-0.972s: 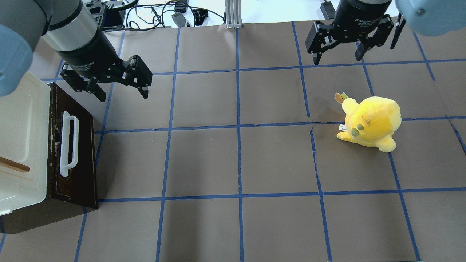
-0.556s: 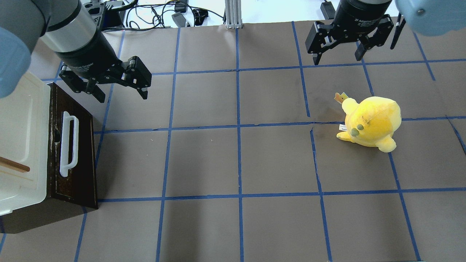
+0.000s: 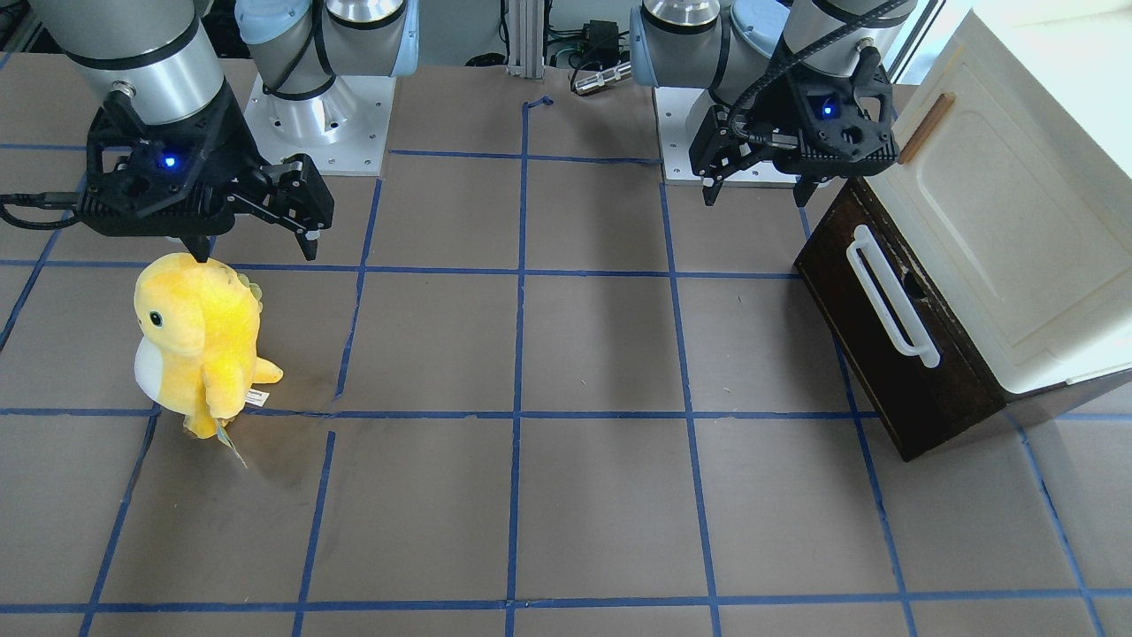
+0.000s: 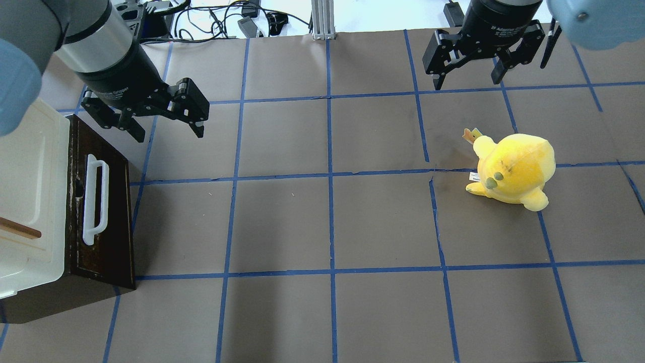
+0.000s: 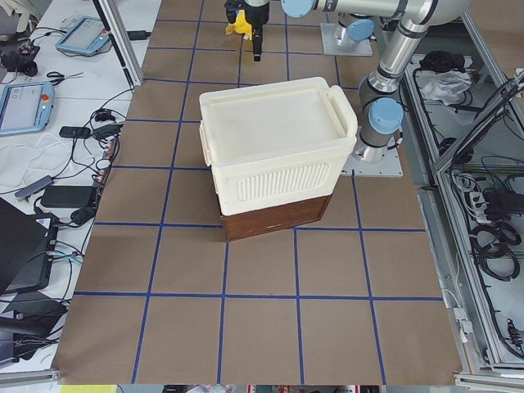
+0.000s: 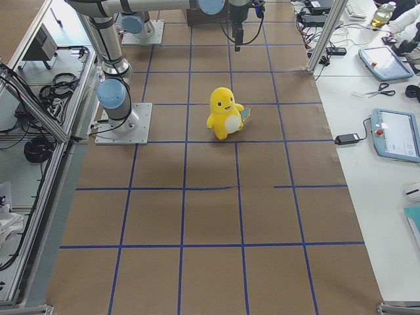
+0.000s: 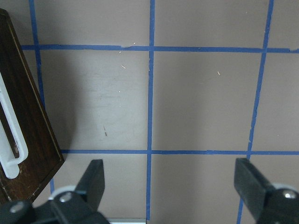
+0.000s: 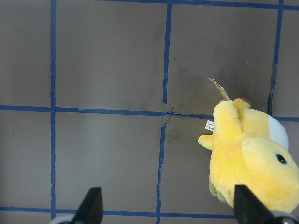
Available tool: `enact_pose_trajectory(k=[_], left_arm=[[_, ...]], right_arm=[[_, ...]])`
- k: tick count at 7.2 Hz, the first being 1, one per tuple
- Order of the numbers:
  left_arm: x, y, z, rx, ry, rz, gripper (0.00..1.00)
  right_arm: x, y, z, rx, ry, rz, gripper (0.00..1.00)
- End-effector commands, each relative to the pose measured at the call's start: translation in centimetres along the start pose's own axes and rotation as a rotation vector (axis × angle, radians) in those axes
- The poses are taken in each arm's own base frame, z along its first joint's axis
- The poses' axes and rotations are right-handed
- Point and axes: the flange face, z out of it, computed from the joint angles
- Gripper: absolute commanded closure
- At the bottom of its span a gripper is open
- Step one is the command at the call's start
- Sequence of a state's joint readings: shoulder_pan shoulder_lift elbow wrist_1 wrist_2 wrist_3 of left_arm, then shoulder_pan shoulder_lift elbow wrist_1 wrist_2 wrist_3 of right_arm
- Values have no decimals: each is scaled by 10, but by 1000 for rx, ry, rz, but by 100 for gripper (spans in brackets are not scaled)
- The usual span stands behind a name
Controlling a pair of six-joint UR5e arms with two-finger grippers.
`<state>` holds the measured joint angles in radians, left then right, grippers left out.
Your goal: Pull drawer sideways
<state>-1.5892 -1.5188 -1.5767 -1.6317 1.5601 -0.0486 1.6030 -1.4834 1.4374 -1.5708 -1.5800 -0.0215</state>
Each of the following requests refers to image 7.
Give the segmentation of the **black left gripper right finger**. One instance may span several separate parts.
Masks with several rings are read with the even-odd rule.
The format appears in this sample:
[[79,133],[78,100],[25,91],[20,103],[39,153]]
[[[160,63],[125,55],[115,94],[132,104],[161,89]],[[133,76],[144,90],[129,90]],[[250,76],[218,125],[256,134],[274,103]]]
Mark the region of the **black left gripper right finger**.
[[234,187],[254,219],[259,219],[271,196],[270,181],[248,160],[235,160]]

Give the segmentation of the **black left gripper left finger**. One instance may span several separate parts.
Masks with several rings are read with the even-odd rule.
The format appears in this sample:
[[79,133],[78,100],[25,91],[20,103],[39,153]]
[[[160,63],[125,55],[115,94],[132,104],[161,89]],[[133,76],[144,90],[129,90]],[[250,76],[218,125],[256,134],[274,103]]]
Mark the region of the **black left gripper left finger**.
[[78,184],[75,192],[97,211],[105,190],[104,164],[102,159],[92,160]]

